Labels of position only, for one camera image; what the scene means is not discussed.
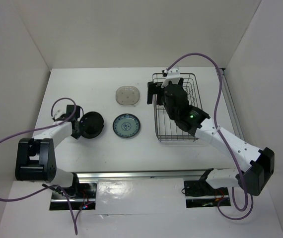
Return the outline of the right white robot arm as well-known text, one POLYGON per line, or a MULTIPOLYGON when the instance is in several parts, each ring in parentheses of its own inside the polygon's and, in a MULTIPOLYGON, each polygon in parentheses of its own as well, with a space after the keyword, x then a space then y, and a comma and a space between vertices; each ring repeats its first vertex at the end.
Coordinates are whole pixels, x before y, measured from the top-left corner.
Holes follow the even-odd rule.
POLYGON ((252 196, 260 195, 274 173, 272 149, 255 147, 219 126, 209 114, 190 105, 181 84, 169 82, 163 87, 161 83, 148 82, 148 104, 152 104, 153 96, 157 96, 158 105, 164 106, 179 129, 233 159, 235 169, 210 169, 204 175, 199 183, 202 193, 211 194, 220 187, 240 187, 252 196))

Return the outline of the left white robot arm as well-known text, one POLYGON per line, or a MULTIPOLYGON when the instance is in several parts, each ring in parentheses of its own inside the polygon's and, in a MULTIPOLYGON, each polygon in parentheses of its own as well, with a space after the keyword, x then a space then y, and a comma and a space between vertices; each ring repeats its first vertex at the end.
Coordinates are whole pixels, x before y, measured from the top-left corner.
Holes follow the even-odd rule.
POLYGON ((15 178, 20 181, 45 182, 63 187, 70 198, 80 194, 77 176, 58 168, 55 149, 68 137, 79 139, 80 106, 67 105, 65 114, 55 119, 54 126, 33 138, 23 138, 18 143, 15 178))

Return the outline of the black round plate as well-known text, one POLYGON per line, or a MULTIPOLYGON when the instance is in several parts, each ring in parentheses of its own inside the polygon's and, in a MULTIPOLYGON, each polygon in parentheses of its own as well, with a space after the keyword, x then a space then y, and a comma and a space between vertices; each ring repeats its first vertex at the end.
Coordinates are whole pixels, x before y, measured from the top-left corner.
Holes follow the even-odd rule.
POLYGON ((104 119, 98 112, 85 113, 79 122, 80 134, 86 139, 96 138, 104 128, 104 119))

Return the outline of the clear textured glass plate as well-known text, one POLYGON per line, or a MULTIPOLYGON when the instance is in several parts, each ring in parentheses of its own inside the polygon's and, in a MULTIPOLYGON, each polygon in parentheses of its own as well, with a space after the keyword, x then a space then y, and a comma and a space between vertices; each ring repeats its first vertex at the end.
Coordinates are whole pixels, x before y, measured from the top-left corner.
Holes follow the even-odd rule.
POLYGON ((194 86, 192 84, 186 84, 184 86, 184 89, 187 92, 188 100, 190 104, 195 105, 196 104, 196 91, 195 91, 194 86))

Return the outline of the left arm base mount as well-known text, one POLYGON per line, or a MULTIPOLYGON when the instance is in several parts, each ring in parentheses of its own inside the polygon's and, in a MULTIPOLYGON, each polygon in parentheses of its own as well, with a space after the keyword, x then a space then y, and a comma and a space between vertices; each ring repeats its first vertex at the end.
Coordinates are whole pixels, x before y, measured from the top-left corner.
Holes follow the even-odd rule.
MULTIPOLYGON (((68 194, 71 208, 73 210, 95 210, 96 208, 96 192, 97 182, 80 183, 77 182, 71 187, 65 187, 68 194)), ((50 200, 50 211, 69 210, 67 198, 60 188, 51 188, 52 195, 50 200)))

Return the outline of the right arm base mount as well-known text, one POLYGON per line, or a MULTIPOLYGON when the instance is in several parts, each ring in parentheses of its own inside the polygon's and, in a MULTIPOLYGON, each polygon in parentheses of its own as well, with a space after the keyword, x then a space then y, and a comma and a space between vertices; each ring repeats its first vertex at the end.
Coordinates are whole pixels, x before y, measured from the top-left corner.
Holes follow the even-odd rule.
POLYGON ((203 181, 185 180, 181 192, 186 198, 186 208, 231 206, 229 192, 225 187, 214 189, 203 181))

